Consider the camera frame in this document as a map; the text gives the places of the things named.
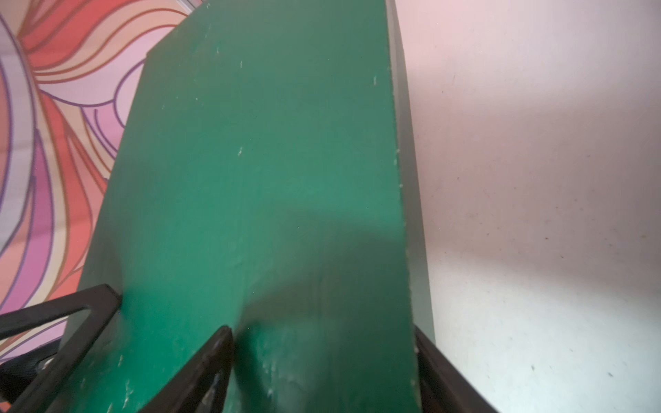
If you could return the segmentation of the green shoebox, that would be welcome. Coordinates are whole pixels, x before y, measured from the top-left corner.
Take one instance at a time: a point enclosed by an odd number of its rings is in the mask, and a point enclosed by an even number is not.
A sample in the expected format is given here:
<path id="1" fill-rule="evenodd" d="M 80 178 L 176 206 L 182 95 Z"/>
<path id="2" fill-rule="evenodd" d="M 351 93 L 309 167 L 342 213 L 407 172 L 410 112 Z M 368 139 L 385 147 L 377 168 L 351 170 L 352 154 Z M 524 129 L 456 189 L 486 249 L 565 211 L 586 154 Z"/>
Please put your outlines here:
<path id="1" fill-rule="evenodd" d="M 207 1 L 148 53 L 53 403 L 136 412 L 222 326 L 228 412 L 418 412 L 387 1 Z"/>

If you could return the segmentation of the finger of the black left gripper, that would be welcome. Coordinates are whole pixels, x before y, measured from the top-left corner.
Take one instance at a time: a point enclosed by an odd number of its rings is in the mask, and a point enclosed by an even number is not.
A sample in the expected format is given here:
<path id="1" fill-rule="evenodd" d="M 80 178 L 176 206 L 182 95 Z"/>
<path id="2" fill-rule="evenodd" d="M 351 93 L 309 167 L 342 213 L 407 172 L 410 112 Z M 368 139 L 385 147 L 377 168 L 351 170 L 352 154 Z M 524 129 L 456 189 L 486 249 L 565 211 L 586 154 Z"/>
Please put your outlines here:
<path id="1" fill-rule="evenodd" d="M 74 294 L 1 316 L 1 337 L 15 336 L 26 330 L 70 316 L 79 311 L 89 314 L 84 323 L 39 373 L 24 392 L 11 403 L 10 411 L 44 412 L 65 382 L 118 311 L 122 297 L 106 285 L 98 285 Z"/>

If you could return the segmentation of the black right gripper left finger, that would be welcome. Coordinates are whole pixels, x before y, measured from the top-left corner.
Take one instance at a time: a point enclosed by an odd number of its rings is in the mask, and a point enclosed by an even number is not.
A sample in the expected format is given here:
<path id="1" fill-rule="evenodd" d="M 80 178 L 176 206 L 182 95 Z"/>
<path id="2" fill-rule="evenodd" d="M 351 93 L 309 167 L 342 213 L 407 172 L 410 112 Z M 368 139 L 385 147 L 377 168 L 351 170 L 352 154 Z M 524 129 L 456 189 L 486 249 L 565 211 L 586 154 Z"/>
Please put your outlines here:
<path id="1" fill-rule="evenodd" d="M 222 326 L 141 411 L 222 412 L 233 357 L 232 329 Z"/>

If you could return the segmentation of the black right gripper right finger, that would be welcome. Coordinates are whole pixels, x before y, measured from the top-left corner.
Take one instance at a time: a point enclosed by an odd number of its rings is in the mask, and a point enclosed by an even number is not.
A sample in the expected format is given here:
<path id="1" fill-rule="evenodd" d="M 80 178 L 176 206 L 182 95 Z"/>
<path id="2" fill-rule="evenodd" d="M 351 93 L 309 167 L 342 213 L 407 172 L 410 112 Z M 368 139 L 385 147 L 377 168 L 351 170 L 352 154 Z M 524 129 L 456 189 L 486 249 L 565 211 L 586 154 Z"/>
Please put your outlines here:
<path id="1" fill-rule="evenodd" d="M 415 339 L 424 413 L 497 412 L 418 327 Z"/>

